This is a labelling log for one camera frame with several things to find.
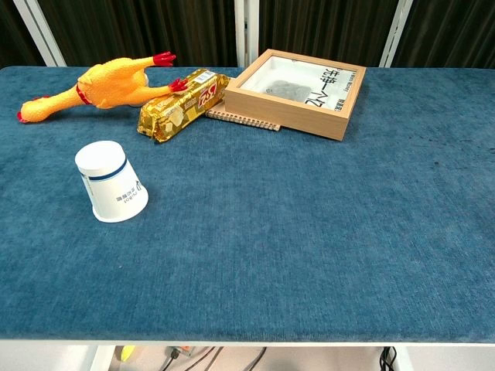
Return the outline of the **white paper cup blue stripe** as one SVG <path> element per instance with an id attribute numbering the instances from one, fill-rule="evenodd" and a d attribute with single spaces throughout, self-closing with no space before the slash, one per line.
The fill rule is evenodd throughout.
<path id="1" fill-rule="evenodd" d="M 116 141 L 92 142 L 76 153 L 74 161 L 93 214 L 101 222 L 131 219 L 147 206 L 148 191 Z"/>

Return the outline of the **blue table cloth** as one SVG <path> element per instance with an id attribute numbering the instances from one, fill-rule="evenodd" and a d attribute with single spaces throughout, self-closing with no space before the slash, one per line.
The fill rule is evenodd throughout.
<path id="1" fill-rule="evenodd" d="M 371 68 L 342 141 L 17 120 L 82 72 L 0 70 L 0 339 L 495 343 L 495 70 Z M 131 219 L 93 214 L 96 141 L 148 191 Z"/>

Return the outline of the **brown spiral notebook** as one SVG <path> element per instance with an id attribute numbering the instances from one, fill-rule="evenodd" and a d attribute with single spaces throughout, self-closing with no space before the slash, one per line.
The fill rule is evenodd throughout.
<path id="1" fill-rule="evenodd" d="M 236 124 L 243 124 L 255 128 L 263 128 L 271 131 L 279 131 L 281 126 L 279 124 L 273 124 L 268 121 L 259 120 L 256 118 L 243 116 L 240 114 L 231 113 L 226 110 L 225 103 L 221 100 L 212 108 L 205 112 L 205 115 L 210 118 L 215 118 L 221 121 L 233 122 Z"/>

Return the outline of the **gold biscuit pack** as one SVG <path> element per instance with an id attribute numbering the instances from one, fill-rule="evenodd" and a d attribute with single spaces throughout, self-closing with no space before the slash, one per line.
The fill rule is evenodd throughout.
<path id="1" fill-rule="evenodd" d="M 137 132 L 163 143 L 219 103 L 230 78 L 205 68 L 195 70 L 187 88 L 157 97 L 141 107 Z"/>

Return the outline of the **white card black characters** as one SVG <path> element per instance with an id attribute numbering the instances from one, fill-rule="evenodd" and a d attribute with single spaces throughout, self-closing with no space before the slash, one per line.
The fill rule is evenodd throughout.
<path id="1" fill-rule="evenodd" d="M 341 111 L 356 73 L 279 56 L 270 57 L 243 84 L 251 92 Z"/>

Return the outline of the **yellow rubber chicken toy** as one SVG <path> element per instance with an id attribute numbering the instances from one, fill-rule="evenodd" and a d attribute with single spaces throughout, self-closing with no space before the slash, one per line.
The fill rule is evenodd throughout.
<path id="1" fill-rule="evenodd" d="M 121 105 L 144 104 L 156 97 L 184 91 L 187 89 L 186 79 L 177 79 L 161 87 L 147 85 L 146 68 L 171 67 L 175 58 L 167 51 L 144 58 L 122 57 L 96 64 L 82 74 L 70 89 L 25 102 L 17 118 L 25 124 L 36 123 L 58 111 L 80 105 L 111 109 Z"/>

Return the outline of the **black pleated curtain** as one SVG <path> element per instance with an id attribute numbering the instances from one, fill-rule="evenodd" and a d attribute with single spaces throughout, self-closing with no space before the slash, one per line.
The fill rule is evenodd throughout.
<path id="1" fill-rule="evenodd" d="M 495 0 L 414 0 L 391 65 L 495 69 Z"/>
<path id="2" fill-rule="evenodd" d="M 44 65 L 13 0 L 0 0 L 0 69 Z"/>
<path id="3" fill-rule="evenodd" d="M 69 66 L 170 51 L 177 66 L 236 66 L 234 0 L 38 0 Z"/>
<path id="4" fill-rule="evenodd" d="M 260 0 L 258 52 L 379 65 L 398 0 Z"/>

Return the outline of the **wooden shadow box frame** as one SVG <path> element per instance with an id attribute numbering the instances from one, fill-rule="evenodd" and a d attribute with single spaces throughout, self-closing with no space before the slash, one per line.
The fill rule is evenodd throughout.
<path id="1" fill-rule="evenodd" d="M 332 111 L 323 107 L 315 107 L 243 89 L 241 87 L 242 84 L 272 56 L 354 71 L 356 73 L 355 80 L 342 110 Z M 270 121 L 285 128 L 341 141 L 350 121 L 365 73 L 366 68 L 364 66 L 325 60 L 276 49 L 266 49 L 238 77 L 229 82 L 228 87 L 225 89 L 225 106 L 227 111 L 231 113 Z"/>

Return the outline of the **white frame post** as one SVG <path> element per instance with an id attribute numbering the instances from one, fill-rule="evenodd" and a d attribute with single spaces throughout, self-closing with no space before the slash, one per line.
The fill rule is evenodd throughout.
<path id="1" fill-rule="evenodd" d="M 237 65 L 246 67 L 259 56 L 260 0 L 234 0 Z"/>
<path id="2" fill-rule="evenodd" d="M 38 0 L 13 0 L 13 2 L 44 63 L 47 66 L 67 66 Z"/>
<path id="3" fill-rule="evenodd" d="M 413 2 L 414 0 L 398 0 L 394 18 L 381 54 L 379 67 L 391 67 Z"/>

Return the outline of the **white table frame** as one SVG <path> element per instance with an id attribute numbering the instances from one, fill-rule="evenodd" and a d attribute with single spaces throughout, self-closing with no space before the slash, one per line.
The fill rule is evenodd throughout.
<path id="1" fill-rule="evenodd" d="M 172 346 L 0 342 L 0 371 L 495 371 L 495 346 Z"/>

